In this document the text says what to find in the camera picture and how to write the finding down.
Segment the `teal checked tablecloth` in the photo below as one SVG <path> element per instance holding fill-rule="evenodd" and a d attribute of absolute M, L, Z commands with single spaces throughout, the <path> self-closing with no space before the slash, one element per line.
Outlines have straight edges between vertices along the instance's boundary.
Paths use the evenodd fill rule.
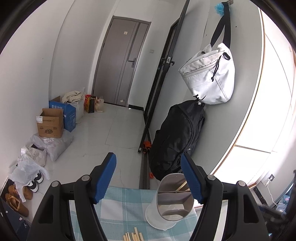
<path fill-rule="evenodd" d="M 190 214 L 169 230 L 157 230 L 145 218 L 155 190 L 127 189 L 109 186 L 105 197 L 94 206 L 108 240 L 123 240 L 126 233 L 137 228 L 144 240 L 189 240 L 201 209 Z"/>

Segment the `beige paper bag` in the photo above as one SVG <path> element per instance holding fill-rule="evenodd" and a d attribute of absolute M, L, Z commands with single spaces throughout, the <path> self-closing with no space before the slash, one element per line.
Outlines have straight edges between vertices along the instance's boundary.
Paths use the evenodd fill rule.
<path fill-rule="evenodd" d="M 95 97 L 95 111 L 99 113 L 104 112 L 104 99 L 102 97 Z"/>

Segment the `black backpack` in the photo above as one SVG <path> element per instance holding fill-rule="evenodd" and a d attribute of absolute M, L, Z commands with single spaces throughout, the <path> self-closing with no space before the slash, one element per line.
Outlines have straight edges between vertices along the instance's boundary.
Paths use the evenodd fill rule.
<path fill-rule="evenodd" d="M 182 173 L 181 156 L 193 153 L 204 122 L 204 106 L 197 100 L 171 106 L 149 153 L 149 168 L 156 180 Z"/>

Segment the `blue cardboard box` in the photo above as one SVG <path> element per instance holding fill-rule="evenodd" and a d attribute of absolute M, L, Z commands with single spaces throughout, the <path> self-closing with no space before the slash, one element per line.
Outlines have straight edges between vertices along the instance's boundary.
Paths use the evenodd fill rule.
<path fill-rule="evenodd" d="M 64 129 L 72 132 L 76 127 L 76 108 L 68 103 L 62 103 L 61 97 L 49 101 L 49 108 L 63 109 Z"/>

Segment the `white plastic bag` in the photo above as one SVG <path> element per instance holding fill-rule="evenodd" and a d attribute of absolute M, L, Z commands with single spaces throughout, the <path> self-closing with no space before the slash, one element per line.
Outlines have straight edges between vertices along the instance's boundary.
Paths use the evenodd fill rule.
<path fill-rule="evenodd" d="M 37 164 L 29 155 L 23 154 L 18 161 L 10 166 L 8 178 L 16 185 L 16 190 L 22 202 L 26 202 L 23 194 L 23 187 L 34 180 L 37 173 L 40 172 L 44 178 L 49 180 L 48 171 Z"/>

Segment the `grey parcel bag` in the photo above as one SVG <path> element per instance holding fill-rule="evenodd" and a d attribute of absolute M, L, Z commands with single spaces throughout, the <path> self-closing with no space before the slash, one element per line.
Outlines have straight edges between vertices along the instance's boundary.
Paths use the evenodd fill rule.
<path fill-rule="evenodd" d="M 64 130 L 61 138 L 44 138 L 40 137 L 38 134 L 34 134 L 30 137 L 30 140 L 35 146 L 46 150 L 52 162 L 55 162 L 70 146 L 73 139 L 73 134 L 67 130 Z"/>

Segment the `cream cloth bundle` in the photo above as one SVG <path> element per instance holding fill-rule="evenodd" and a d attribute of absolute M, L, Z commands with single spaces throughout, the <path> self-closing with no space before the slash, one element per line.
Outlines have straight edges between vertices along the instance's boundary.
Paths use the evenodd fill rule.
<path fill-rule="evenodd" d="M 79 101 L 84 101 L 85 95 L 81 91 L 71 91 L 67 92 L 63 97 L 62 97 L 62 103 L 73 103 L 73 102 L 79 102 Z"/>

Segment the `black white sneakers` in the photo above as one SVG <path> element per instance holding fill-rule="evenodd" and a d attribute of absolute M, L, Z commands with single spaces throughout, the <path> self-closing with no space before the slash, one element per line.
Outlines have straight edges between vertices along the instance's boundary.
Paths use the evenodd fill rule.
<path fill-rule="evenodd" d="M 44 181 L 44 177 L 41 172 L 38 172 L 36 177 L 27 185 L 27 187 L 36 193 L 39 189 L 39 185 Z"/>

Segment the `wall power socket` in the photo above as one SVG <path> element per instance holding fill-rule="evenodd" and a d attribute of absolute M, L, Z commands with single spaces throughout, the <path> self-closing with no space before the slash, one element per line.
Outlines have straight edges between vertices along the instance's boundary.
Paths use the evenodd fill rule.
<path fill-rule="evenodd" d="M 268 179 L 269 179 L 269 181 L 272 181 L 272 180 L 274 180 L 274 175 L 273 175 L 273 174 L 271 174 L 271 175 L 270 175 L 270 177 L 269 177 Z"/>

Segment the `white sling bag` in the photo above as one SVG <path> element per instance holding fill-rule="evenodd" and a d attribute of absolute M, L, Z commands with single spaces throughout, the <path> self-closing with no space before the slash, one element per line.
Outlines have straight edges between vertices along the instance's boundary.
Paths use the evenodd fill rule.
<path fill-rule="evenodd" d="M 208 44 L 178 70 L 191 95 L 201 103 L 215 105 L 230 100 L 234 90 L 235 66 L 230 49 Z"/>

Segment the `brown shoe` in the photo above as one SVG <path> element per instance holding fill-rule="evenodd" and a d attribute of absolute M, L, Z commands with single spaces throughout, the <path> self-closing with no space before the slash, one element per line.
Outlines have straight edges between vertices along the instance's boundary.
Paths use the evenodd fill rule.
<path fill-rule="evenodd" d="M 10 185 L 8 187 L 8 191 L 9 191 L 10 195 L 20 199 L 19 193 L 18 193 L 15 185 Z M 33 198 L 33 192 L 27 186 L 23 187 L 23 195 L 26 200 L 32 200 L 32 198 Z"/>
<path fill-rule="evenodd" d="M 16 197 L 10 195 L 9 193 L 5 194 L 5 199 L 7 204 L 17 213 L 24 217 L 29 216 L 29 210 L 23 205 L 23 203 L 18 200 Z"/>

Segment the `white utensil holder cylinder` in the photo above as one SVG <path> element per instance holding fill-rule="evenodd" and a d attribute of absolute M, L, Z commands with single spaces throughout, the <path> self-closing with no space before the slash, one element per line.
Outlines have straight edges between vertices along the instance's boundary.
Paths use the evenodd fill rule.
<path fill-rule="evenodd" d="M 150 226 L 166 231 L 193 210 L 194 198 L 190 189 L 176 192 L 185 181 L 182 173 L 168 174 L 161 180 L 151 204 L 145 210 L 145 218 Z"/>

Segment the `blue duster on hook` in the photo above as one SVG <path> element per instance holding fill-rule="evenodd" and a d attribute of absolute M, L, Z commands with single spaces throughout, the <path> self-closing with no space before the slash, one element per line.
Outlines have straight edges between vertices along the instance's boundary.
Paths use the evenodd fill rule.
<path fill-rule="evenodd" d="M 224 4 L 218 3 L 214 9 L 219 16 L 224 16 Z"/>

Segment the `brown cardboard box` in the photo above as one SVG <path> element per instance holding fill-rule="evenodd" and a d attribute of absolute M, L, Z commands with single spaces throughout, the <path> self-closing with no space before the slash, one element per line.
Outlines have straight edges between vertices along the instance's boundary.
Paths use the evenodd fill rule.
<path fill-rule="evenodd" d="M 64 130 L 63 109 L 43 108 L 36 116 L 38 134 L 44 138 L 61 138 Z"/>

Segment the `chopstick in holder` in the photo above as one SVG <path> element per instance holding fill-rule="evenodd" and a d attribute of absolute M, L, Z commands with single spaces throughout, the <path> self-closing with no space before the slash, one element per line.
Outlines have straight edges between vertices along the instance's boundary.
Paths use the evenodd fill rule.
<path fill-rule="evenodd" d="M 185 181 L 176 189 L 176 192 L 185 192 L 188 190 L 189 190 L 189 187 L 188 187 L 187 181 Z"/>

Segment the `grey door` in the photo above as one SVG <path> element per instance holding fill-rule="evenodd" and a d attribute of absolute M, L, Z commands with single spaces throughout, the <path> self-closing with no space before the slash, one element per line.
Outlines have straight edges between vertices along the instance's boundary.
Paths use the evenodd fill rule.
<path fill-rule="evenodd" d="M 128 98 L 150 22 L 113 16 L 95 69 L 92 95 L 128 106 Z"/>

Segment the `black metal frame stand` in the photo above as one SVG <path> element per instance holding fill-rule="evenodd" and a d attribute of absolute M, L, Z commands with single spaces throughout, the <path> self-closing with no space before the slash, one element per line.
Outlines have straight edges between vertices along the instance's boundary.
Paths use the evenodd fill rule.
<path fill-rule="evenodd" d="M 154 110 L 156 108 L 159 95 L 161 93 L 165 76 L 170 67 L 175 64 L 175 62 L 173 61 L 173 53 L 177 44 L 178 36 L 180 34 L 189 2 L 189 0 L 185 1 L 180 17 L 171 25 L 161 58 L 159 60 L 158 68 L 156 70 L 152 87 L 149 92 L 149 97 L 147 99 L 147 104 L 144 109 L 145 127 L 138 148 L 139 153 L 141 153 L 141 151 L 144 149 L 144 141 L 146 137 L 149 137 L 149 126 L 151 124 Z"/>

